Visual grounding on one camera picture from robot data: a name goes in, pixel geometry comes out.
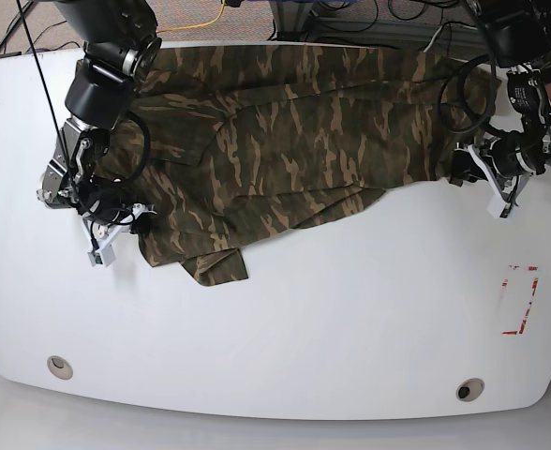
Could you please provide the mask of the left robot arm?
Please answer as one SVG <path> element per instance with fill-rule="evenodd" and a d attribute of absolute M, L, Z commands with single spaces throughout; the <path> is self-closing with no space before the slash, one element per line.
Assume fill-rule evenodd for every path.
<path fill-rule="evenodd" d="M 455 152 L 450 180 L 487 181 L 493 197 L 491 214 L 505 218 L 534 175 L 551 168 L 551 1 L 465 1 L 483 38 L 485 53 L 464 63 L 451 79 L 457 82 L 458 104 L 470 125 L 453 126 L 439 117 L 453 134 L 482 130 L 485 137 Z M 519 114 L 522 128 L 505 131 L 490 125 L 497 88 L 492 86 L 485 109 L 475 112 L 466 98 L 467 77 L 480 64 L 507 71 L 507 95 Z"/>

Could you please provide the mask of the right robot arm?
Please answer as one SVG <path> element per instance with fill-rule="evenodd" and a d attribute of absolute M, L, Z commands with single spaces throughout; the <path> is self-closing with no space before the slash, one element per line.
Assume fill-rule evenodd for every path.
<path fill-rule="evenodd" d="M 150 131 L 130 106 L 158 54 L 156 15 L 145 1 L 58 1 L 66 22 L 83 41 L 84 56 L 68 89 L 69 117 L 56 124 L 52 159 L 37 191 L 51 209 L 73 208 L 82 217 L 96 257 L 118 233 L 130 230 L 148 207 L 134 203 L 127 187 L 150 157 Z M 128 176 L 95 173 L 123 120 L 142 133 L 142 156 Z"/>

